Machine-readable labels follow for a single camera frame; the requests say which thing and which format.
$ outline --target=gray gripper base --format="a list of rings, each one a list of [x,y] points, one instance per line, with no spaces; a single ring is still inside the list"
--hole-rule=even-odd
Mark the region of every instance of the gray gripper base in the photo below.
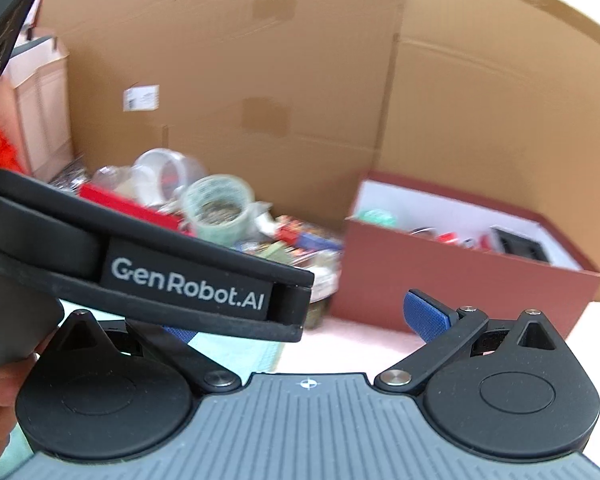
[[[0,276],[0,366],[26,359],[63,317],[56,298]]]
[[[372,389],[363,374],[251,377],[209,396],[159,450],[79,465],[37,454],[10,480],[600,480],[582,455],[492,462],[454,447],[413,399]]]

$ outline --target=green item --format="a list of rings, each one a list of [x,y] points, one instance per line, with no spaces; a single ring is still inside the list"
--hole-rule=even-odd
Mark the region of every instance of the green item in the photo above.
[[[385,211],[384,209],[370,209],[363,211],[358,215],[358,219],[368,224],[375,224],[381,227],[396,227],[397,221],[395,216]]]
[[[328,308],[331,297],[324,298],[320,301],[315,301],[309,305],[309,310],[306,313],[306,319],[304,320],[305,330],[314,330],[318,328],[322,323]]]
[[[253,189],[241,178],[213,174],[187,188],[182,207],[198,238],[231,247],[249,230],[253,200]]]
[[[293,258],[288,251],[288,245],[284,242],[275,242],[257,253],[257,255],[265,260],[270,260],[279,264],[291,265],[293,262]]]

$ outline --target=metal screw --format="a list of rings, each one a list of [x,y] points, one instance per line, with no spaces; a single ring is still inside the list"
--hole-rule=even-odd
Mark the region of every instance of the metal screw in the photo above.
[[[404,370],[385,370],[380,374],[380,380],[388,386],[404,386],[411,382],[411,374]]]
[[[235,375],[225,370],[215,370],[205,374],[205,383],[215,386],[216,388],[231,386],[235,383],[235,380]]]

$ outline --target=red box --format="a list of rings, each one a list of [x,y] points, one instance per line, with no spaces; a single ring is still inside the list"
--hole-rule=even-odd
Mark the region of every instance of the red box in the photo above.
[[[355,219],[381,208],[395,229]],[[342,275],[331,315],[392,330],[408,327],[402,301],[410,288],[453,308],[471,305],[494,319],[542,310],[566,337],[600,286],[600,270],[543,216],[512,205],[410,178],[372,172],[360,183],[347,219]],[[475,237],[499,225],[542,242],[551,265],[443,244],[408,234]]]
[[[110,209],[115,209],[119,213],[133,216],[139,220],[155,224],[171,231],[179,231],[180,220],[174,215],[165,215],[113,193],[107,189],[94,186],[93,184],[82,184],[78,190],[78,196],[90,202],[103,205]]]

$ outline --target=pink mat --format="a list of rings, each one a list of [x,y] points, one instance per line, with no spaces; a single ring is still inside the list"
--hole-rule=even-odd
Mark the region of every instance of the pink mat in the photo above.
[[[287,343],[276,372],[325,374],[366,372],[369,381],[424,345],[415,334],[393,332],[333,317]]]

